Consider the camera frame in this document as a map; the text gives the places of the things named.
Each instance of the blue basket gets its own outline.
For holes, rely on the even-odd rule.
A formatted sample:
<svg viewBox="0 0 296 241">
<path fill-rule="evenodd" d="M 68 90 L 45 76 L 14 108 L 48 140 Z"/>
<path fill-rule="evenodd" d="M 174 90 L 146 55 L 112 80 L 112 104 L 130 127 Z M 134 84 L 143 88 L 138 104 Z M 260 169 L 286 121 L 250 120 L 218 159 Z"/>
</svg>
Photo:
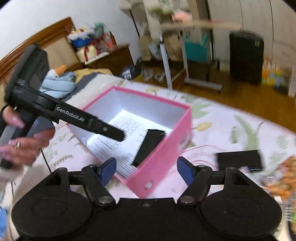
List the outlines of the blue basket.
<svg viewBox="0 0 296 241">
<path fill-rule="evenodd" d="M 208 38 L 207 34 L 204 35 L 202 39 L 202 43 L 192 43 L 188 37 L 185 37 L 185 49 L 187 59 L 200 62 L 200 63 L 207 63 L 208 62 Z"/>
<path fill-rule="evenodd" d="M 83 40 L 81 38 L 78 38 L 76 40 L 72 40 L 72 42 L 71 42 L 72 46 L 75 49 L 77 49 L 77 48 L 80 48 L 80 47 L 83 47 L 83 46 L 86 46 L 86 45 L 90 44 L 91 43 L 91 36 L 90 35 L 88 35 L 88 36 L 89 36 L 89 38 L 85 39 L 85 40 Z"/>
</svg>

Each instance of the paper sheet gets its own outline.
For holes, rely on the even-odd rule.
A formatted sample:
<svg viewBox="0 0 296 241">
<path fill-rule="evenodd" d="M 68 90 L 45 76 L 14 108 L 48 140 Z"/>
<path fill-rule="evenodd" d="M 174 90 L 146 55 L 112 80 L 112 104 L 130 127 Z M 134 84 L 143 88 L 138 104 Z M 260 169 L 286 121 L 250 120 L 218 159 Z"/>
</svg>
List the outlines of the paper sheet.
<svg viewBox="0 0 296 241">
<path fill-rule="evenodd" d="M 137 169 L 132 166 L 132 163 L 146 136 L 147 129 L 162 130 L 167 135 L 172 131 L 168 127 L 125 110 L 122 110 L 109 124 L 124 130 L 126 139 L 123 142 L 102 135 L 93 135 L 86 141 L 86 146 L 102 161 L 115 157 L 117 160 L 116 172 L 124 179 L 132 175 Z"/>
</svg>

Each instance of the wooden headboard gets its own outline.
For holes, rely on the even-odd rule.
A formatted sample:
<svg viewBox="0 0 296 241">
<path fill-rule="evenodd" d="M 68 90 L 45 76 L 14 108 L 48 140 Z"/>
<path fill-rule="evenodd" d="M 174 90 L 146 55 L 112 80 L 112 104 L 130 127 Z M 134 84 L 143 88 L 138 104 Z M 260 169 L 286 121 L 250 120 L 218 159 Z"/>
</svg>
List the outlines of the wooden headboard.
<svg viewBox="0 0 296 241">
<path fill-rule="evenodd" d="M 74 28 L 72 19 L 70 17 L 65 18 L 43 30 L 36 33 L 32 37 L 28 38 L 26 41 L 17 46 L 9 54 L 7 54 L 2 60 L 0 60 L 0 84 L 7 82 L 9 80 L 10 74 L 16 65 L 16 63 L 21 58 L 24 49 L 30 44 L 37 42 L 42 49 L 49 47 L 51 44 L 65 38 Z M 79 61 L 73 66 L 69 66 L 67 71 L 73 71 L 81 69 L 82 65 Z"/>
</svg>

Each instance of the wooden nightstand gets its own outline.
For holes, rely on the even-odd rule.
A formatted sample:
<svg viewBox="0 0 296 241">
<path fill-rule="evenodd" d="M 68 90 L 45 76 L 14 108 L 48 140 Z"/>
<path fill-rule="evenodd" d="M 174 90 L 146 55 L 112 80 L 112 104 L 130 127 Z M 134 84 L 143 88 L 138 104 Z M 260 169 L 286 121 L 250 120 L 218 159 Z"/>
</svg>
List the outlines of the wooden nightstand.
<svg viewBox="0 0 296 241">
<path fill-rule="evenodd" d="M 115 50 L 89 64 L 82 65 L 92 69 L 110 69 L 113 75 L 119 75 L 124 67 L 133 64 L 129 45 L 119 45 Z"/>
</svg>

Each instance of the pink box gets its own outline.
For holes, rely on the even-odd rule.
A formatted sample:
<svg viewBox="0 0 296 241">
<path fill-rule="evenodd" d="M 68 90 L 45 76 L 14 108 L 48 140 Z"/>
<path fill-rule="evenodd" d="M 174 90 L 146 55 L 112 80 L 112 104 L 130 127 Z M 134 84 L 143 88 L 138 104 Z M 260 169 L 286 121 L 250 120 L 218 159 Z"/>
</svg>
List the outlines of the pink box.
<svg viewBox="0 0 296 241">
<path fill-rule="evenodd" d="M 139 198 L 154 190 L 191 139 L 191 107 L 151 94 L 113 86 L 83 110 L 126 132 L 126 139 L 116 142 L 69 125 L 99 163 L 116 158 L 115 176 Z M 136 168 L 131 164 L 147 129 L 164 130 L 167 135 Z"/>
</svg>

